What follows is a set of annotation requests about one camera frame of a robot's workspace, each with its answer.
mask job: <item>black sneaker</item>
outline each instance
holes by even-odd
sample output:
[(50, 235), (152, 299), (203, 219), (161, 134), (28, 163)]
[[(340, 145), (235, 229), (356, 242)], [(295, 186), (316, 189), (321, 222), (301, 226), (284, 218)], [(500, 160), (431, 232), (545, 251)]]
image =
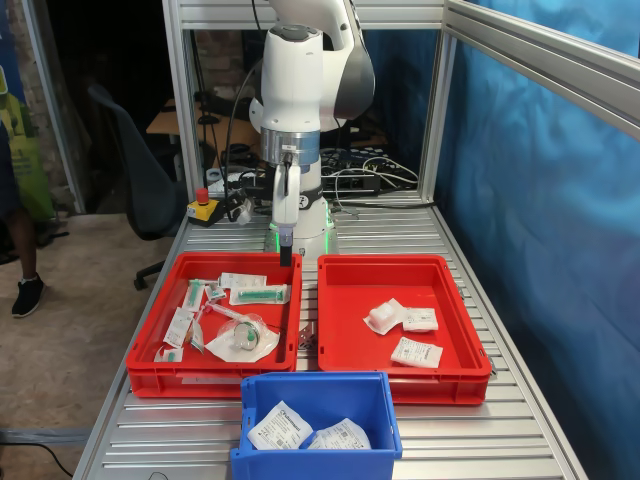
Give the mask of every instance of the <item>black sneaker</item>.
[(20, 281), (18, 283), (20, 293), (16, 303), (13, 304), (11, 309), (11, 315), (15, 318), (26, 317), (35, 312), (38, 305), (40, 305), (40, 299), (44, 293), (45, 284), (40, 279), (40, 275), (36, 274), (35, 280), (28, 280), (26, 282)]

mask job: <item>office chair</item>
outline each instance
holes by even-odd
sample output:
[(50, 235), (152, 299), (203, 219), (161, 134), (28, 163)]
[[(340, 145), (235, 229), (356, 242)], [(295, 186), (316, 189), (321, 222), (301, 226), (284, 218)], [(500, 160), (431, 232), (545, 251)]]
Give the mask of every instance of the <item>office chair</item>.
[[(122, 162), (129, 225), (142, 240), (175, 237), (188, 203), (185, 185), (171, 181), (129, 114), (114, 103), (104, 87), (92, 85), (88, 91), (104, 114)], [(165, 153), (173, 155), (175, 151)], [(136, 290), (146, 288), (144, 278), (160, 273), (163, 265), (164, 261), (137, 272), (133, 281)]]

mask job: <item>brick wall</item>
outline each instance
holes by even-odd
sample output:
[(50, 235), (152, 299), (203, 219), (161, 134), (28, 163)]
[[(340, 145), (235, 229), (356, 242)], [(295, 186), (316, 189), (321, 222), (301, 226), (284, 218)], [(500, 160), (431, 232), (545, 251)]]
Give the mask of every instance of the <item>brick wall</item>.
[(196, 44), (207, 90), (233, 99), (246, 75), (239, 30), (196, 32)]

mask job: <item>metal frame pole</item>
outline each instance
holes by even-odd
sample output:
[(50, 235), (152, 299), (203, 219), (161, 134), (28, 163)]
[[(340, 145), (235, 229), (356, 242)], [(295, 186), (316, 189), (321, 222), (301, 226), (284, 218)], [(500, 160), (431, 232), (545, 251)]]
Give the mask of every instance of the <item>metal frame pole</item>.
[(56, 137), (56, 143), (58, 144), (58, 151), (62, 159), (62, 166), (65, 176), (67, 177), (69, 190), (74, 198), (73, 206), (76, 212), (86, 213), (84, 198), (82, 197), (81, 188), (78, 184), (78, 176), (76, 175), (74, 165), (69, 161), (71, 158), (69, 143), (64, 129), (61, 128), (62, 118), (60, 116), (60, 106), (58, 105), (58, 99), (55, 95), (55, 88), (53, 86), (53, 80), (51, 79), (51, 70), (43, 48), (38, 20), (35, 17), (33, 0), (22, 0), (22, 7), (27, 21), (27, 29), (29, 30), (33, 54), (38, 65), (38, 74), (40, 76), (40, 82), (42, 83), (44, 99), (47, 103), (47, 109), (49, 110), (49, 117), (51, 118), (51, 126), (53, 127), (53, 133)]
[(432, 202), (434, 200), (433, 193), (438, 175), (440, 148), (447, 116), (447, 102), (449, 100), (449, 87), (451, 85), (456, 44), (455, 37), (442, 30), (438, 33), (438, 43), (436, 45), (438, 53), (433, 64), (429, 112), (427, 113), (427, 125), (424, 132), (422, 158), (420, 161), (418, 193), (424, 202)]
[(193, 93), (191, 89), (191, 44), (186, 41), (187, 30), (181, 26), (178, 0), (163, 0), (164, 19), (169, 46), (173, 95), (176, 101), (176, 115), (180, 127), (180, 143), (184, 162), (184, 174), (189, 201), (195, 200), (196, 189), (202, 186), (202, 166), (198, 161), (198, 141), (196, 134)]

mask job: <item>aluminum slotted table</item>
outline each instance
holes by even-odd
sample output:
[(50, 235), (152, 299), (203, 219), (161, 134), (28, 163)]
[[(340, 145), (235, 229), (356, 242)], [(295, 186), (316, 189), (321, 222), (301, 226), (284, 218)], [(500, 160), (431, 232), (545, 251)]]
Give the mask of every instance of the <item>aluminum slotted table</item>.
[[(375, 202), (420, 202), (420, 198), (415, 192), (399, 192)], [(395, 464), (393, 478), (586, 478), (437, 208), (359, 212), (359, 218), (347, 213), (336, 216), (340, 252), (443, 256), (495, 367), (483, 405), (396, 406), (404, 454)], [(268, 223), (267, 217), (257, 217), (245, 226), (221, 221), (203, 229), (184, 222), (138, 329), (176, 255), (263, 251)], [(316, 284), (315, 264), (305, 264), (300, 328), (307, 331), (316, 326)], [(316, 352), (299, 352), (298, 370), (316, 366)], [(154, 472), (169, 480), (231, 479), (229, 449), (239, 439), (240, 417), (239, 401), (139, 399), (131, 393), (123, 361), (74, 479), (148, 480)], [(164, 477), (156, 474), (152, 479)]]

